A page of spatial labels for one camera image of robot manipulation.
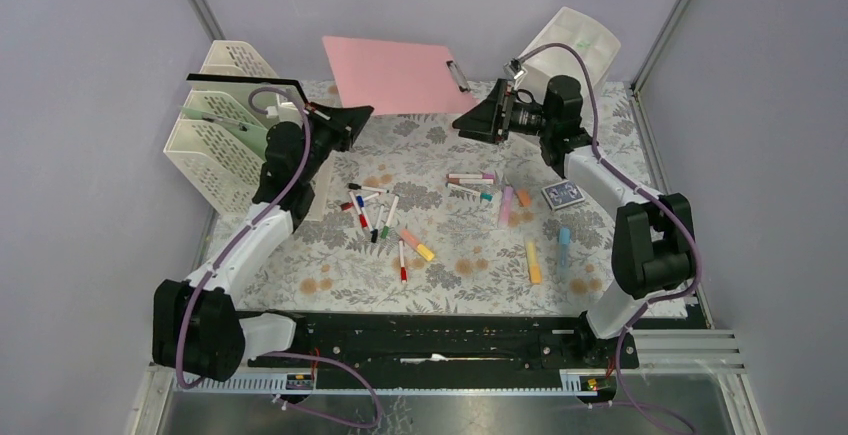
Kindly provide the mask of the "green clipboard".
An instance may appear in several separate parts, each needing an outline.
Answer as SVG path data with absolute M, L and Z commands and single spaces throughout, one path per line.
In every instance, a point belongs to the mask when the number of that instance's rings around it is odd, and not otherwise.
M 267 128 L 187 106 L 182 106 L 180 112 L 191 120 L 205 121 L 223 127 L 262 160 L 265 159 Z

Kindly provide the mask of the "green capped marker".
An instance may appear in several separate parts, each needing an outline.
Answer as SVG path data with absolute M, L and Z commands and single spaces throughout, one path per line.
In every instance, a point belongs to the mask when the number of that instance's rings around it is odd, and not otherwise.
M 397 194 L 395 194 L 393 196 L 392 202 L 389 206 L 389 212 L 388 212 L 388 215 L 385 219 L 385 223 L 383 224 L 383 227 L 382 227 L 381 232 L 380 232 L 380 238 L 381 239 L 386 239 L 388 237 L 388 233 L 389 233 L 389 231 L 392 227 L 392 223 L 393 223 L 396 211 L 397 211 L 397 206 L 398 206 L 399 200 L 400 200 L 400 197 Z

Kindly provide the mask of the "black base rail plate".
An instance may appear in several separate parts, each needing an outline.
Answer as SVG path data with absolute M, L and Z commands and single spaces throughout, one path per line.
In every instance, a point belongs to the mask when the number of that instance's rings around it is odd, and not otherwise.
M 580 318 L 296 312 L 291 352 L 355 369 L 376 389 L 555 389 L 563 370 L 636 369 L 632 336 L 596 341 Z

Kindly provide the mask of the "pink clipboard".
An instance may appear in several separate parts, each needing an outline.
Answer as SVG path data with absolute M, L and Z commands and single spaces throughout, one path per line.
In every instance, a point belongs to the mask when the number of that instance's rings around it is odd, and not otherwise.
M 450 49 L 443 45 L 324 36 L 345 108 L 373 114 L 462 114 L 477 104 Z

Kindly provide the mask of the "black tipped marker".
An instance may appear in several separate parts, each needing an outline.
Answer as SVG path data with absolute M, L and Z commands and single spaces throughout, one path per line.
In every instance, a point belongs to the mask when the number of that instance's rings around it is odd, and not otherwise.
M 373 220 L 373 227 L 372 227 L 372 230 L 371 230 L 370 241 L 374 244 L 377 243 L 378 238 L 379 238 L 379 232 L 380 232 L 380 229 L 381 229 L 384 210 L 385 210 L 385 207 L 383 205 L 380 205 L 379 208 L 378 208 L 378 211 L 377 211 L 377 215 L 376 215 L 375 219 Z

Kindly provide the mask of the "red marker pen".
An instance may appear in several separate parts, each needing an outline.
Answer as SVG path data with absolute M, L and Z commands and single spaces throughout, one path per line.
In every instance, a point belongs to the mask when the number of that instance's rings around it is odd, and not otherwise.
M 407 274 L 406 261 L 405 261 L 405 247 L 406 247 L 405 242 L 403 240 L 399 240 L 398 241 L 399 277 L 400 277 L 400 281 L 403 284 L 406 284 L 407 281 L 408 281 L 408 274 Z

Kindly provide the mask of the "teal capped marker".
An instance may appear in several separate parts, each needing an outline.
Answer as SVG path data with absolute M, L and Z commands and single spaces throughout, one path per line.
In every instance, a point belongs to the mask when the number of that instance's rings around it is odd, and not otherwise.
M 464 186 L 458 185 L 458 184 L 453 184 L 453 183 L 448 183 L 447 186 L 452 190 L 471 195 L 471 196 L 475 197 L 478 201 L 491 202 L 493 200 L 493 196 L 489 193 L 486 193 L 486 192 L 481 192 L 481 191 L 478 191 L 478 190 L 474 190 L 474 189 L 464 187 Z

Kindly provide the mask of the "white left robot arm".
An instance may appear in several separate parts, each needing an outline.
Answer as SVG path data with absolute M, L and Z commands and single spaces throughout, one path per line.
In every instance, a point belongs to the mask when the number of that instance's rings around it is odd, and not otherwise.
M 236 305 L 249 277 L 305 220 L 315 198 L 313 177 L 332 152 L 352 147 L 373 111 L 309 103 L 301 121 L 270 128 L 259 186 L 241 227 L 184 280 L 157 287 L 152 357 L 175 370 L 180 387 L 226 381 L 243 363 L 271 353 L 288 366 L 307 359 L 311 342 L 292 318 L 248 316 Z

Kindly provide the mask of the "blue playing card box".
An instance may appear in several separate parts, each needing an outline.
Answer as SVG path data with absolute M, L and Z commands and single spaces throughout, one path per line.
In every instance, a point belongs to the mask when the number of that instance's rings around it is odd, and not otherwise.
M 581 189 L 571 180 L 545 186 L 541 189 L 541 194 L 552 211 L 582 203 L 586 199 Z

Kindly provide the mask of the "floral patterned table mat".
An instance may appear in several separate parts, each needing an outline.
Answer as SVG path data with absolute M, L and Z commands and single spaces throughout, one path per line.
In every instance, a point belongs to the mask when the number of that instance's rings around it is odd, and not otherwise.
M 513 135 L 490 145 L 459 137 L 447 114 L 373 117 L 353 148 L 327 161 L 332 172 L 323 217 L 306 221 L 249 277 L 242 310 L 573 316 L 612 282 L 613 218 L 592 199 L 552 211 L 541 189 L 557 180 L 538 145 Z M 493 185 L 469 186 L 491 202 L 450 189 L 449 173 L 492 173 Z M 355 183 L 391 190 L 368 201 L 363 229 L 351 202 Z M 509 225 L 498 227 L 505 185 L 514 188 Z M 515 192 L 526 189 L 532 206 Z M 400 197 L 386 239 L 380 232 Z M 385 207 L 379 238 L 373 220 Z M 569 270 L 556 273 L 561 227 L 571 231 Z M 408 281 L 399 277 L 398 241 L 408 229 L 435 255 L 425 261 L 406 243 Z M 536 243 L 542 283 L 529 281 L 525 240 Z

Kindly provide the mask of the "blue capped marker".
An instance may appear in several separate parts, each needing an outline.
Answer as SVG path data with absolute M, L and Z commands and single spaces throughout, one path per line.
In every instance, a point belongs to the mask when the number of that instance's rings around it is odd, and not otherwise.
M 373 199 L 375 199 L 375 198 L 377 198 L 377 197 L 379 197 L 379 196 L 380 196 L 380 193 L 379 193 L 379 192 L 374 192 L 374 193 L 370 193 L 370 194 L 368 194 L 368 195 L 357 195 L 357 196 L 355 197 L 355 200 L 356 200 L 356 202 L 357 202 L 357 204 L 358 204 L 358 206 L 359 206 L 359 207 L 364 207 L 364 206 L 365 206 L 365 204 L 366 204 L 368 201 L 373 200 Z

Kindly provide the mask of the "yellow orange highlighter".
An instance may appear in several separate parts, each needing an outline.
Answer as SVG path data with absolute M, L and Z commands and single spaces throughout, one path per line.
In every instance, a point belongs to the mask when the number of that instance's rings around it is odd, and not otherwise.
M 534 285 L 541 284 L 542 274 L 538 258 L 538 249 L 536 243 L 531 239 L 525 240 L 525 255 L 529 281 Z

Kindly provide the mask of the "purple capped marker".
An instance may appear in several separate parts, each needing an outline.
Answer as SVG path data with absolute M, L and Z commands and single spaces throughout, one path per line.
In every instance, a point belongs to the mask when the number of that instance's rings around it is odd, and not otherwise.
M 495 175 L 492 173 L 449 173 L 449 180 L 484 180 L 486 183 L 493 182 Z

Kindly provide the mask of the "blue highlighter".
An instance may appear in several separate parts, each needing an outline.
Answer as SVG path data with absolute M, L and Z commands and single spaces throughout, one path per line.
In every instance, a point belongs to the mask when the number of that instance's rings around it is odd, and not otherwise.
M 571 245 L 571 231 L 569 228 L 563 226 L 559 230 L 558 240 L 557 240 L 557 264 L 556 264 L 556 273 L 557 275 L 565 279 L 569 270 L 569 250 Z

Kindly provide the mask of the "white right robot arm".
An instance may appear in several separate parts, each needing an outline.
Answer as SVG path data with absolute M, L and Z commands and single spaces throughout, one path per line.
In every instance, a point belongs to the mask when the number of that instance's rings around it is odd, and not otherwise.
M 610 162 L 582 125 L 583 102 L 581 83 L 566 75 L 548 81 L 539 103 L 523 101 L 511 81 L 500 79 L 452 126 L 463 138 L 491 144 L 513 133 L 538 137 L 543 161 L 613 218 L 614 280 L 582 314 L 581 333 L 573 341 L 577 360 L 597 367 L 612 355 L 612 338 L 649 305 L 690 295 L 702 262 L 688 199 L 639 184 Z

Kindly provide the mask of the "white binder folder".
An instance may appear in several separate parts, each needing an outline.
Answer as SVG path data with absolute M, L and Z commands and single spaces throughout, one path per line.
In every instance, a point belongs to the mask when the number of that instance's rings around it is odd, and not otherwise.
M 293 79 L 190 73 L 186 77 L 186 82 L 193 90 L 228 93 L 245 108 L 249 107 L 248 95 L 264 85 L 274 86 L 296 95 L 300 102 L 308 101 L 300 82 Z

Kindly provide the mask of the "pink yellow highlighter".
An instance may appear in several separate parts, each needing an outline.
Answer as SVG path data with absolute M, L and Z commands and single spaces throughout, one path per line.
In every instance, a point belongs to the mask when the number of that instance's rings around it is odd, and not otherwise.
M 425 261 L 431 262 L 434 260 L 434 253 L 408 229 L 401 229 L 399 237 Z

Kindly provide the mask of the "white perforated file rack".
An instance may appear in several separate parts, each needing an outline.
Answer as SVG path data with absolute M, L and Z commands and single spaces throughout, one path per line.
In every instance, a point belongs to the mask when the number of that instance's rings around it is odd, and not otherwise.
M 251 44 L 235 40 L 213 41 L 198 73 L 278 77 Z M 198 91 L 190 86 L 182 106 L 267 128 L 265 116 L 225 92 Z M 163 153 L 219 215 L 246 214 L 264 160 L 223 127 L 191 120 L 180 112 Z

